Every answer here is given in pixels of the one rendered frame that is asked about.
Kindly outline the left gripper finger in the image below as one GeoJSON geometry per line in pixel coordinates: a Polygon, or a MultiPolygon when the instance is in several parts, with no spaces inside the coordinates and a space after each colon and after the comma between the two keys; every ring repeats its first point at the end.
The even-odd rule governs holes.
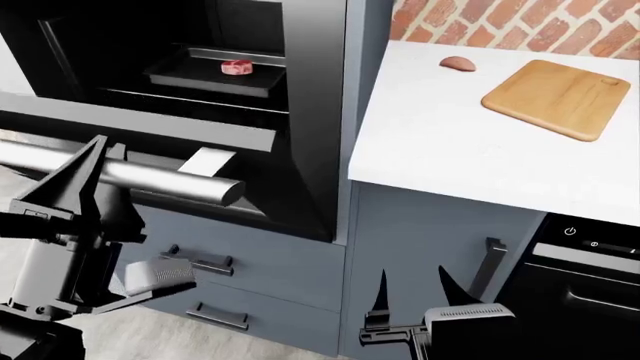
{"type": "Polygon", "coordinates": [[[128,188],[98,183],[98,209],[103,239],[109,242],[145,242],[145,222],[133,206],[128,188]]]}
{"type": "Polygon", "coordinates": [[[107,137],[96,136],[61,167],[12,200],[9,212],[66,221],[99,221],[94,196],[106,145],[107,137]]]}

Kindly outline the grey oven door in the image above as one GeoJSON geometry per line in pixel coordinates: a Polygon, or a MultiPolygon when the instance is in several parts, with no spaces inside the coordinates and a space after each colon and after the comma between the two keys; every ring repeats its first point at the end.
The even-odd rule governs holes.
{"type": "MultiPolygon", "coordinates": [[[[260,128],[7,92],[0,92],[0,130],[24,133],[44,131],[48,137],[79,134],[83,139],[92,135],[104,135],[118,143],[126,144],[135,152],[153,155],[176,152],[180,144],[192,145],[196,149],[187,153],[187,161],[177,171],[217,178],[221,177],[216,174],[241,149],[270,152],[276,135],[275,131],[260,128]]],[[[266,216],[245,196],[230,206],[216,206],[147,191],[133,191],[136,198],[153,206],[187,206],[191,209],[203,208],[232,215],[256,218],[266,216]]]]}

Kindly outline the grey drawer front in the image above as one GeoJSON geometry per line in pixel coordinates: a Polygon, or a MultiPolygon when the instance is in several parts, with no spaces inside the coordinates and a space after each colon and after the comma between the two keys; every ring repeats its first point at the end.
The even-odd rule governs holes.
{"type": "Polygon", "coordinates": [[[295,236],[138,206],[147,239],[121,257],[159,257],[171,245],[233,257],[232,277],[198,270],[206,281],[327,311],[341,307],[345,249],[295,236]]]}
{"type": "MultiPolygon", "coordinates": [[[[326,356],[338,353],[340,317],[332,311],[206,281],[185,292],[151,300],[144,305],[156,311],[197,320],[187,316],[185,311],[198,302],[224,311],[248,314],[247,331],[219,326],[223,329],[326,356]]],[[[197,321],[217,326],[205,320],[197,321]]]]}

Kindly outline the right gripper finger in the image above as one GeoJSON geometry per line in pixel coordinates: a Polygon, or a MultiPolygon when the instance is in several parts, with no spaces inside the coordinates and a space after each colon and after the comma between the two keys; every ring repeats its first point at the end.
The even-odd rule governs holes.
{"type": "Polygon", "coordinates": [[[441,285],[449,306],[437,311],[442,317],[479,317],[480,302],[466,293],[443,266],[438,267],[441,285]]]}
{"type": "Polygon", "coordinates": [[[385,270],[382,270],[379,290],[374,305],[365,315],[365,327],[387,327],[390,321],[390,311],[387,293],[387,277],[385,270]]]}

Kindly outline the raw red steak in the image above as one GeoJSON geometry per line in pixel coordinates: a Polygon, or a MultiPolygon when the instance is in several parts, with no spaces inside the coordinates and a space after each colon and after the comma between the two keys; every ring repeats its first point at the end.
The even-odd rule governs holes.
{"type": "Polygon", "coordinates": [[[253,62],[246,59],[229,60],[222,62],[221,71],[229,76],[244,76],[253,73],[253,62]]]}

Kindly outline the black dishwasher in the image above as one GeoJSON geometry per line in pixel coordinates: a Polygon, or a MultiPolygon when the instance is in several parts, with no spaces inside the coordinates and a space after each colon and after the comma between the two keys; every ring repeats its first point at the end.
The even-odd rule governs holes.
{"type": "Polygon", "coordinates": [[[496,300],[518,360],[640,360],[640,227],[546,215],[496,300]]]}

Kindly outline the black baking tray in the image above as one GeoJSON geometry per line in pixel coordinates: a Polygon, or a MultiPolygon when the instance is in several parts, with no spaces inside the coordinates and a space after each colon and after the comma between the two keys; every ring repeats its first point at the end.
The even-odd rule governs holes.
{"type": "Polygon", "coordinates": [[[156,85],[268,98],[286,74],[286,58],[184,45],[150,65],[144,74],[156,85]],[[222,64],[235,60],[252,62],[253,72],[224,74],[222,64]]]}

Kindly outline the wooden cutting board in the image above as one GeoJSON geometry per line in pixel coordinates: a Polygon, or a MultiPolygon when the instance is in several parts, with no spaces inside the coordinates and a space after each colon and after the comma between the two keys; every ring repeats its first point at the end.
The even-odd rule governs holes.
{"type": "Polygon", "coordinates": [[[599,139],[631,84],[532,60],[481,99],[483,107],[583,142],[599,139]]]}

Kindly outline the black built-in oven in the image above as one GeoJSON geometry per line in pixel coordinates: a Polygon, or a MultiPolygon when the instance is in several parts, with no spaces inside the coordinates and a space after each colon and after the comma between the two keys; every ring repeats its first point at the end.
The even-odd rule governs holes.
{"type": "MultiPolygon", "coordinates": [[[[265,218],[158,206],[322,242],[335,238],[348,0],[0,0],[0,37],[27,88],[0,92],[275,131],[270,152],[241,149],[221,176],[244,182],[265,218]],[[286,58],[269,99],[289,114],[103,92],[150,88],[146,68],[182,46],[286,58]]],[[[176,152],[135,152],[176,164],[176,152]]]]}

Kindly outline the grey base cabinet door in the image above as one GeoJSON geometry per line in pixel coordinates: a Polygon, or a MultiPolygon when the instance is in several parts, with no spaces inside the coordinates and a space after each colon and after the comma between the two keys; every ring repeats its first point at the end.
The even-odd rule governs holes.
{"type": "Polygon", "coordinates": [[[429,308],[448,304],[438,269],[470,287],[486,256],[485,240],[500,239],[507,253],[481,298],[491,302],[545,217],[530,209],[382,185],[357,188],[340,334],[341,355],[356,360],[411,360],[406,344],[359,343],[380,278],[387,278],[390,322],[415,324],[429,308]]]}

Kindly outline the pink sweet potato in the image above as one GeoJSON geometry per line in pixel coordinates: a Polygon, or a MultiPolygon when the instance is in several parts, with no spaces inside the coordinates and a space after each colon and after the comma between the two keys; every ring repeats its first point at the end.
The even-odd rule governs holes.
{"type": "Polygon", "coordinates": [[[450,68],[463,72],[474,72],[477,70],[476,65],[471,60],[461,56],[446,57],[440,61],[439,65],[443,68],[450,68]]]}

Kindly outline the silver oven door handle bar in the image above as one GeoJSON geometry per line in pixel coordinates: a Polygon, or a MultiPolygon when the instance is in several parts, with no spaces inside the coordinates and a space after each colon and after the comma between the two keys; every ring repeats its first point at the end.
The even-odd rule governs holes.
{"type": "MultiPolygon", "coordinates": [[[[73,156],[72,152],[60,149],[0,140],[1,165],[51,173],[73,156]]],[[[239,180],[200,176],[113,158],[104,160],[100,181],[216,206],[230,206],[244,196],[246,188],[239,180]]]]}

